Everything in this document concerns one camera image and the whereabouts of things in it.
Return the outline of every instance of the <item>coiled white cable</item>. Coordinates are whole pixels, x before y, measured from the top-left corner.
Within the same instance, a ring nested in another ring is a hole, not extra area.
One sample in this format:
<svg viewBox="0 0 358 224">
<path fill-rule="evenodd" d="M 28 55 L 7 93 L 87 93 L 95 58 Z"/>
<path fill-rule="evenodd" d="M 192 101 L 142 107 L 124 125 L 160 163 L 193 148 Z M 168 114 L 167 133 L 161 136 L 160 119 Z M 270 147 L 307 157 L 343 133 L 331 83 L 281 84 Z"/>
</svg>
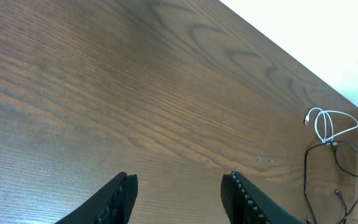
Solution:
<svg viewBox="0 0 358 224">
<path fill-rule="evenodd" d="M 348 131 L 351 131 L 353 129 L 356 129 L 358 128 L 358 120 L 356 120 L 352 115 L 349 115 L 347 113 L 344 113 L 344 112 L 340 112 L 340 111 L 333 111 L 333 110 L 323 110 L 321 108 L 318 108 L 318 107 L 315 107 L 315 108 L 312 108 L 309 110 L 309 113 L 306 115 L 305 117 L 305 125 L 308 125 L 308 122 L 309 122 L 309 119 L 310 119 L 310 113 L 314 110 L 319 110 L 320 112 L 317 114 L 316 116 L 316 119 L 314 120 L 314 131 L 316 131 L 316 134 L 317 134 L 317 137 L 320 138 L 321 142 L 322 143 L 326 143 L 328 141 L 333 141 L 334 140 L 334 137 L 338 136 L 338 135 L 341 135 L 343 133 L 346 133 Z M 352 128 L 349 128 L 349 129 L 346 129 L 344 131 L 341 131 L 339 133 L 336 133 L 334 134 L 334 125 L 333 125 L 333 120 L 331 119 L 331 116 L 329 115 L 329 113 L 339 113 L 339 114 L 343 114 L 343 115 L 346 115 L 350 118 L 352 118 L 355 122 L 356 122 L 356 125 Z M 318 118 L 323 115 L 323 118 L 324 118 L 324 138 L 321 137 L 319 131 L 318 131 L 318 125 L 317 125 L 317 121 L 318 121 Z M 331 125 L 331 136 L 327 138 L 327 121 L 326 121 L 326 116 L 328 117 L 329 119 L 329 123 Z"/>
</svg>

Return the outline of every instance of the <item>table top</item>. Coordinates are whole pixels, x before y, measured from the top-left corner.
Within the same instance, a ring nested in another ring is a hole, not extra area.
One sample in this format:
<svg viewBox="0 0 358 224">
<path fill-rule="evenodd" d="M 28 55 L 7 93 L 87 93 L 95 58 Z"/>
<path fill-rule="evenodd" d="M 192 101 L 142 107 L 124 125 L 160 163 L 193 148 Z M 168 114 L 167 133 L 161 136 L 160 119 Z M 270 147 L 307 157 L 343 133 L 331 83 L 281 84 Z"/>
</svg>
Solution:
<svg viewBox="0 0 358 224">
<path fill-rule="evenodd" d="M 231 170 L 303 221 L 312 106 L 358 117 L 219 1 L 0 1 L 0 223 L 54 223 L 120 171 L 139 178 L 131 223 L 229 223 Z M 337 221 L 353 178 L 309 160 L 316 216 Z"/>
</svg>

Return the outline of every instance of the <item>white wall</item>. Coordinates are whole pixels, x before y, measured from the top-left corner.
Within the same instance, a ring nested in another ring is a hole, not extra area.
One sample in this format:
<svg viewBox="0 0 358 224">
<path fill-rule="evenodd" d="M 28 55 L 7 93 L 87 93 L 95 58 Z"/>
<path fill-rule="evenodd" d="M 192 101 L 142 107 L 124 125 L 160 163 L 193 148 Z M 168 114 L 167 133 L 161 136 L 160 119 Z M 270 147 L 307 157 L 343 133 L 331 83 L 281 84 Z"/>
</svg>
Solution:
<svg viewBox="0 0 358 224">
<path fill-rule="evenodd" d="M 358 106 L 358 1 L 221 2 Z"/>
</svg>

